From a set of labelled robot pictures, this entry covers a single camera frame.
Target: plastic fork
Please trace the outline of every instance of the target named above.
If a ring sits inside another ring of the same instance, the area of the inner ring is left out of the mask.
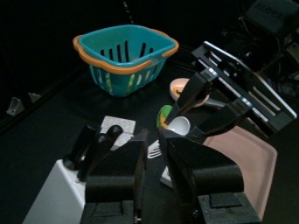
[[[162,156],[162,151],[161,151],[161,144],[160,141],[157,140],[150,146],[149,146],[149,153],[147,153],[147,158],[158,158]]]

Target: metal bracket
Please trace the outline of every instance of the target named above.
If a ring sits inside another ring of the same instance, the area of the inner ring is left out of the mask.
[[[6,111],[6,113],[7,113],[10,116],[17,116],[17,115],[21,114],[23,111],[25,111],[25,104],[23,104],[23,101],[22,101],[19,98],[13,97],[13,101],[11,101],[11,104],[10,104],[10,108],[9,108],[9,110]]]
[[[33,102],[37,102],[42,98],[42,96],[39,94],[35,94],[35,93],[30,93],[29,95],[31,97]]]

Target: basket handle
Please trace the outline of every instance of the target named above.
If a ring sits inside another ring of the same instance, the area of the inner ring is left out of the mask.
[[[143,70],[146,67],[149,67],[153,64],[153,61],[149,60],[147,62],[142,63],[138,66],[134,67],[118,67],[118,66],[111,66],[106,61],[101,60],[101,59],[95,59],[93,57],[90,57],[87,55],[87,53],[83,50],[83,47],[79,43],[79,38],[82,35],[79,35],[74,40],[73,40],[73,44],[75,47],[75,50],[79,52],[79,56],[81,58],[89,63],[91,64],[94,67],[99,67],[106,69],[106,71],[109,71],[113,74],[135,74],[138,73],[141,70]]]
[[[147,28],[147,29],[153,30],[154,32],[161,33],[164,36],[166,36],[169,39],[173,40],[173,42],[176,44],[176,47],[169,52],[166,52],[164,54],[164,57],[166,58],[166,57],[170,57],[172,55],[174,55],[178,52],[178,49],[180,49],[180,43],[178,43],[178,41],[174,38],[172,38],[165,32],[158,31],[157,29],[153,29],[153,28]]]

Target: black table surface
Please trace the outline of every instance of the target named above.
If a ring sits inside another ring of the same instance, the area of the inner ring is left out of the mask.
[[[135,133],[149,129],[149,142],[155,141],[158,111],[165,104],[174,104],[170,83],[192,76],[190,71],[166,64],[154,82],[130,96],[117,98],[97,86],[86,72],[0,136],[0,223],[23,223],[54,164],[71,152],[86,122],[102,123],[105,116],[134,120]],[[186,116],[192,123],[197,123],[210,113],[212,109],[202,107]],[[268,139],[278,151],[278,159],[264,219],[266,224],[299,221],[298,130],[299,122],[296,121]],[[150,159],[145,181],[146,224],[181,223],[174,190],[161,182],[164,170],[164,159]]]

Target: teal basket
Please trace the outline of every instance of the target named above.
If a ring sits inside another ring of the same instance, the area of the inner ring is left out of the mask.
[[[180,48],[168,34],[133,24],[78,36],[74,46],[90,64],[94,81],[117,97],[130,95],[157,78]]]

